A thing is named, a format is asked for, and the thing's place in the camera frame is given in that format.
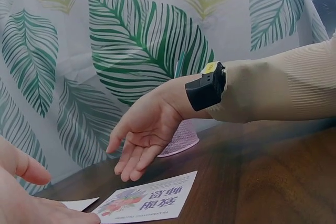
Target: purple patterned object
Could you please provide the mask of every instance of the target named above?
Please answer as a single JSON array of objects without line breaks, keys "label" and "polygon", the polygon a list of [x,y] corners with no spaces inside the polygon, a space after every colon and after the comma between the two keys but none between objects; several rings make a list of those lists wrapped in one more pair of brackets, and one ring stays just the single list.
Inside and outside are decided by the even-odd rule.
[{"label": "purple patterned object", "polygon": [[182,121],[172,141],[158,157],[167,157],[185,151],[199,142],[192,120]]}]

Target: brown table surface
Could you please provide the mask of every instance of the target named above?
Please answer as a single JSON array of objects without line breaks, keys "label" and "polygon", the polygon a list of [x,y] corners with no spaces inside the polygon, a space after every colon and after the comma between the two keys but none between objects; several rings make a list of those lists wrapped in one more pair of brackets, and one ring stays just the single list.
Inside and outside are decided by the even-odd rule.
[{"label": "brown table surface", "polygon": [[151,223],[336,223],[336,121],[223,124],[199,134],[180,154],[158,158],[135,183],[123,183],[117,160],[88,167],[42,191],[55,200],[115,190],[198,171],[177,219]]}]

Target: white card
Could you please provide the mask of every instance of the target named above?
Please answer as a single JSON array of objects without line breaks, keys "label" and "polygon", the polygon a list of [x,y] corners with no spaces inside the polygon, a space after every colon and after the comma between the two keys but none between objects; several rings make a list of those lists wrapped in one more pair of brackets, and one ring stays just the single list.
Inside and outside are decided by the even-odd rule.
[{"label": "white card", "polygon": [[84,199],[84,200],[74,200],[74,201],[61,201],[64,205],[67,206],[67,208],[77,211],[83,211],[88,206],[90,206],[92,203],[97,201],[98,198],[94,199]]},{"label": "white card", "polygon": [[158,182],[115,191],[93,212],[101,224],[177,218],[197,171]]}]

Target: curtain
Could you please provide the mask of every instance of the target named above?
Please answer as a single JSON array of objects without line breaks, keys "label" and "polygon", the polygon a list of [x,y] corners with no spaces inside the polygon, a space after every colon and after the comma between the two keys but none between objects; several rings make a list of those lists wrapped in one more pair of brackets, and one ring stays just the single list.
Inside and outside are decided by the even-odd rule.
[{"label": "curtain", "polygon": [[0,133],[52,183],[119,157],[111,130],[180,54],[187,75],[328,39],[311,0],[0,0],[0,28]]}]

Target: sleeve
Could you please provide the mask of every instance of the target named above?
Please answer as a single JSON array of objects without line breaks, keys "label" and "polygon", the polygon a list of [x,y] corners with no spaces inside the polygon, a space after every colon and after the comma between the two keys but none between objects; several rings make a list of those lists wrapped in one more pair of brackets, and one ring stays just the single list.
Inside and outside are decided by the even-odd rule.
[{"label": "sleeve", "polygon": [[336,115],[336,38],[258,60],[230,61],[218,121],[314,120]]}]

